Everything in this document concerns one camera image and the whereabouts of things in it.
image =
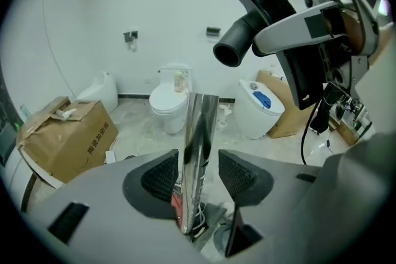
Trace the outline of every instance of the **white wall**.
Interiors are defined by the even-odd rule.
[[[305,9],[303,0],[290,2]],[[196,92],[234,97],[238,79],[282,73],[276,56],[248,52],[236,69],[214,58],[206,27],[224,33],[245,13],[238,0],[15,0],[1,29],[1,67],[22,119],[21,104],[34,113],[55,96],[78,95],[101,70],[116,77],[119,93],[151,93],[168,62],[193,67]],[[136,53],[123,38],[133,28]]]
[[[303,0],[290,0],[297,11]],[[226,32],[246,13],[238,0],[90,0],[92,58],[104,57],[120,93],[151,93],[159,84],[157,71],[168,62],[193,67],[194,90],[234,97],[240,78],[254,79],[259,69],[281,72],[275,56],[247,53],[240,67],[220,64],[212,53],[206,27]],[[129,51],[123,33],[138,28],[136,53]]]
[[[0,59],[11,100],[23,120],[21,104],[34,113],[56,96],[78,93],[88,85],[85,79],[91,80],[86,13],[87,0],[14,0],[1,28]]]

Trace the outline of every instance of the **cardboard box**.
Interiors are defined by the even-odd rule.
[[[64,119],[56,110],[74,113]],[[100,166],[117,129],[100,101],[58,97],[34,114],[18,132],[17,146],[41,169],[61,182]]]
[[[271,76],[265,70],[259,71],[256,81],[264,83],[285,107],[285,112],[281,115],[278,122],[268,131],[270,138],[288,137],[297,134],[301,129],[305,128],[314,105],[304,110],[298,109],[291,95],[289,85]]]

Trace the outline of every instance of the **shiny metal cylinder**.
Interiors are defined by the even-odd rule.
[[[181,232],[192,230],[204,185],[216,126],[218,96],[191,94],[182,171]]]

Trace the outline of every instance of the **toilet lid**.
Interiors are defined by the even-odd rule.
[[[150,95],[150,105],[157,111],[171,111],[187,100],[187,92],[177,93],[172,84],[159,85]]]

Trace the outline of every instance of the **baseboard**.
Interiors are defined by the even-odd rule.
[[[118,98],[124,99],[148,99],[150,95],[139,95],[139,94],[130,94],[130,93],[119,93]],[[235,98],[220,98],[220,103],[235,103]]]

